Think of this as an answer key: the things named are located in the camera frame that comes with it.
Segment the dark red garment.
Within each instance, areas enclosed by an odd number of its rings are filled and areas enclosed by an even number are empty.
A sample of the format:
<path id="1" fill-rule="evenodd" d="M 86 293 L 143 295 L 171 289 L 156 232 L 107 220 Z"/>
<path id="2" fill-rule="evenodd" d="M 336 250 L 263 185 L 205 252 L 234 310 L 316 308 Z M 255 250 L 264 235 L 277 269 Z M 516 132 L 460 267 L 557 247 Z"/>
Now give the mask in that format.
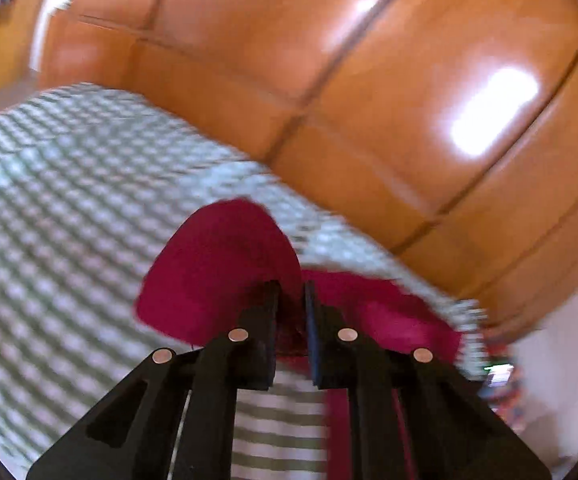
<path id="1" fill-rule="evenodd" d="M 268 390 L 237 394 L 227 479 L 329 479 L 326 393 L 311 376 L 305 285 L 313 283 L 347 327 L 387 350 L 453 362 L 460 335 L 389 280 L 305 268 L 271 215 L 249 200 L 221 200 L 192 214 L 144 278 L 136 313 L 202 349 L 235 329 L 267 282 L 280 286 L 275 375 Z"/>

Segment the red plaid pillow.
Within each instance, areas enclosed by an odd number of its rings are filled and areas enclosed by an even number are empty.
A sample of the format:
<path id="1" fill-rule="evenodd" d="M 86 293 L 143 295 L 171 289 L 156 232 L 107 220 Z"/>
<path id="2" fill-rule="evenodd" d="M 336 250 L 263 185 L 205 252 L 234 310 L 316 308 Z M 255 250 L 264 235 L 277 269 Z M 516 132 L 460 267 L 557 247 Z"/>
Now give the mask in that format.
<path id="1" fill-rule="evenodd" d="M 526 394 L 522 368 L 514 356 L 512 346 L 495 337 L 492 328 L 483 330 L 483 340 L 488 364 L 483 366 L 486 379 L 479 396 L 507 426 L 516 434 L 521 434 L 527 426 L 524 416 Z"/>

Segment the green white checkered bedsheet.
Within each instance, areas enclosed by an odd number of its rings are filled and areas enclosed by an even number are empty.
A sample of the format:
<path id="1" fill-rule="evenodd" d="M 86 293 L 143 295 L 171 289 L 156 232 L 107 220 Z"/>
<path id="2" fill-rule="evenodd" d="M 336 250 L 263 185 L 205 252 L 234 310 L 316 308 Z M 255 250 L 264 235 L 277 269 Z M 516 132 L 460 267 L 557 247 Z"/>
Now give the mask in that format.
<path id="1" fill-rule="evenodd" d="M 0 459 L 24 478 L 150 352 L 171 344 L 132 305 L 173 233 L 200 207 L 264 206 L 299 260 L 389 278 L 464 333 L 479 378 L 479 312 L 396 262 L 265 167 L 141 96 L 74 84 L 0 113 Z"/>

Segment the wooden panelled wardrobe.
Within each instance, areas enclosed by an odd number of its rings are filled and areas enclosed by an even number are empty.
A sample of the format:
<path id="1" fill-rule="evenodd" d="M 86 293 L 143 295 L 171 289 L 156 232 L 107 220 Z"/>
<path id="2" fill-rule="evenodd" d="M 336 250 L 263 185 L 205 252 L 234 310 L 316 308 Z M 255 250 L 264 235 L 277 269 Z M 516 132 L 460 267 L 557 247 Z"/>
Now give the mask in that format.
<path id="1" fill-rule="evenodd" d="M 501 334 L 578 289 L 578 0 L 64 0 L 38 85 L 138 92 Z"/>

